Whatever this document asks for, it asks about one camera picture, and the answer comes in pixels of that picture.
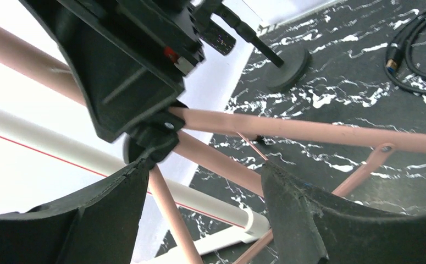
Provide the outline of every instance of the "black marble surface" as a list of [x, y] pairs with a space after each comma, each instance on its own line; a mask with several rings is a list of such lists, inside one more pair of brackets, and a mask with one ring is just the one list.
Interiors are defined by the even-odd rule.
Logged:
[[[310, 70], [289, 92], [270, 93], [262, 80], [269, 61], [254, 51], [226, 112], [426, 133], [426, 96], [399, 90], [383, 72], [389, 41], [425, 9], [426, 0], [348, 0], [265, 34], [262, 40], [277, 52], [288, 45], [307, 48], [312, 54]], [[413, 58], [426, 71], [426, 30], [415, 44]], [[406, 69], [400, 70], [400, 79], [426, 89], [426, 82]], [[263, 165], [259, 155], [238, 138], [215, 135], [210, 145], [257, 172]], [[259, 148], [270, 160], [326, 191], [336, 188], [371, 152], [277, 137], [267, 137]], [[372, 175], [347, 198], [386, 211], [426, 214], [426, 155], [394, 153]], [[262, 198], [203, 168], [197, 170], [191, 187], [266, 214]], [[181, 213], [194, 239], [228, 227], [188, 210]], [[174, 245], [168, 233], [159, 254]], [[248, 247], [232, 246], [205, 256], [204, 261], [232, 263]], [[251, 263], [279, 263], [273, 243]]]

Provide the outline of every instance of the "red component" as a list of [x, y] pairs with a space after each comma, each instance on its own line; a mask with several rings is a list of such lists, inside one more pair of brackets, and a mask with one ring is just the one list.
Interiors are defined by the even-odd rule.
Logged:
[[175, 53], [175, 51], [170, 47], [166, 47], [164, 49], [164, 55], [168, 57], [173, 63], [176, 63], [179, 59], [179, 55], [177, 55], [177, 53]]

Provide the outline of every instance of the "red stripe on pipe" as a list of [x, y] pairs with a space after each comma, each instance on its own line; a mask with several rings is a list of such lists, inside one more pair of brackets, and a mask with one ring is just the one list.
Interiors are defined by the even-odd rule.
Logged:
[[[46, 155], [46, 156], [48, 156], [48, 157], [55, 158], [55, 159], [57, 159], [57, 160], [59, 160], [59, 161], [65, 162], [65, 163], [67, 163], [67, 164], [70, 164], [70, 165], [73, 165], [73, 166], [76, 166], [76, 167], [79, 167], [79, 168], [84, 169], [84, 170], [86, 170], [86, 171], [89, 171], [89, 172], [91, 172], [91, 173], [94, 173], [94, 174], [97, 174], [97, 175], [100, 175], [100, 176], [103, 176], [103, 177], [107, 177], [107, 175], [104, 175], [104, 174], [99, 173], [99, 172], [96, 172], [96, 171], [94, 171], [94, 170], [91, 170], [91, 169], [85, 168], [85, 167], [80, 166], [80, 165], [78, 165], [78, 164], [76, 164], [76, 163], [73, 163], [73, 162], [67, 161], [67, 160], [65, 160], [65, 159], [63, 159], [63, 158], [59, 158], [59, 157], [54, 156], [54, 155], [52, 155], [52, 154], [46, 153], [46, 152], [44, 152], [44, 151], [38, 150], [38, 149], [36, 149], [36, 148], [34, 148], [34, 147], [27, 146], [27, 145], [25, 145], [25, 144], [22, 144], [22, 143], [20, 143], [20, 142], [15, 141], [15, 140], [8, 139], [7, 137], [4, 137], [4, 136], [1, 136], [1, 135], [0, 135], [0, 139], [3, 139], [3, 140], [5, 140], [5, 141], [9, 141], [9, 142], [14, 143], [14, 144], [16, 144], [16, 145], [22, 146], [22, 147], [24, 147], [24, 148], [26, 148], [26, 149], [36, 151], [36, 152], [38, 152], [38, 153], [40, 153], [40, 154], [43, 154], [43, 155]], [[190, 206], [184, 205], [184, 204], [182, 204], [182, 203], [175, 202], [175, 204], [177, 204], [178, 206], [181, 206], [181, 207], [183, 207], [183, 208], [186, 208], [186, 209], [192, 210], [192, 211], [194, 211], [194, 212], [200, 213], [200, 214], [202, 214], [202, 215], [205, 215], [205, 216], [211, 217], [211, 218], [213, 218], [213, 219], [219, 220], [219, 221], [221, 221], [221, 222], [224, 222], [224, 223], [230, 224], [231, 226], [236, 226], [236, 227], [240, 227], [240, 228], [244, 228], [244, 229], [245, 229], [245, 227], [243, 227], [243, 226], [241, 226], [241, 225], [238, 225], [238, 224], [232, 223], [232, 222], [227, 221], [227, 220], [225, 220], [225, 219], [221, 219], [221, 218], [216, 217], [216, 216], [213, 216], [213, 215], [211, 215], [211, 214], [209, 214], [209, 213], [202, 212], [202, 211], [200, 211], [200, 210], [197, 210], [197, 209], [192, 208], [192, 207], [190, 207]]]

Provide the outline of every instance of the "tripod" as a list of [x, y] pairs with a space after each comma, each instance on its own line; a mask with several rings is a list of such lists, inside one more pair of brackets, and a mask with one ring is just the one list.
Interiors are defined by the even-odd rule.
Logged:
[[[24, 46], [17, 42], [11, 45], [8, 42], [9, 40], [10, 38], [6, 38], [4, 35], [0, 36], [1, 63], [80, 104], [85, 104], [69, 68], [30, 46]], [[182, 119], [185, 122], [184, 128], [186, 129], [224, 135], [240, 136], [240, 134], [243, 134], [247, 137], [267, 135], [303, 141], [374, 147], [366, 164], [356, 170], [333, 191], [333, 194], [342, 197], [367, 179], [371, 172], [381, 166], [396, 150], [426, 153], [426, 134], [353, 128], [316, 122], [256, 117], [245, 114], [225, 114], [180, 107], [172, 107], [169, 112]], [[174, 149], [175, 153], [241, 185], [259, 196], [264, 196], [261, 176], [258, 173], [203, 144], [184, 131], [178, 132], [178, 139], [179, 144]], [[150, 172], [149, 188], [161, 212], [168, 220], [172, 235], [179, 248], [183, 251], [187, 262], [192, 264], [202, 263], [186, 225], [176, 208], [169, 188], [157, 166]], [[272, 237], [272, 232], [268, 231], [236, 263], [246, 263]]]

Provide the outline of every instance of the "magnetic base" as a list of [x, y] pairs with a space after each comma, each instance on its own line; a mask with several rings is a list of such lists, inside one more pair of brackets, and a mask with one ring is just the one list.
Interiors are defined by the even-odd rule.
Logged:
[[266, 87], [271, 92], [289, 91], [302, 77], [308, 68], [311, 55], [307, 49], [300, 46], [285, 48], [279, 57], [284, 65], [278, 68], [268, 63], [264, 73]]

